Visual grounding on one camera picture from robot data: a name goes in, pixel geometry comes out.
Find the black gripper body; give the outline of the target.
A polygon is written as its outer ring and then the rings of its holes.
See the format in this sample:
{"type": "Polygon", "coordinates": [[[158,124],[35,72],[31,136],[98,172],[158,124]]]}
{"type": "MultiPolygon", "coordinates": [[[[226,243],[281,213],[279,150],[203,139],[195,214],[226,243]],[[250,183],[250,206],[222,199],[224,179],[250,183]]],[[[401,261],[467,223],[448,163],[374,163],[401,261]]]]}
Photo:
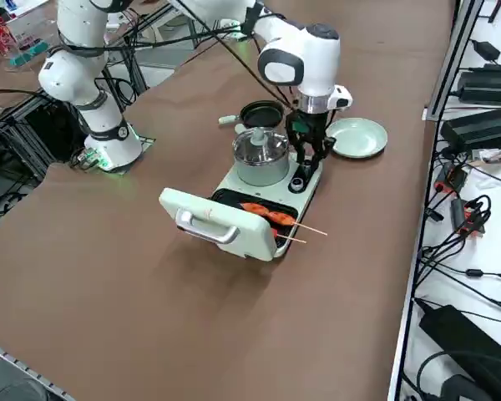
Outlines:
{"type": "Polygon", "coordinates": [[[329,113],[319,113],[319,114],[308,114],[301,110],[291,111],[286,116],[287,120],[298,119],[307,124],[307,133],[305,135],[305,141],[308,141],[310,135],[324,136],[326,135],[326,125],[328,123],[329,113]]]}

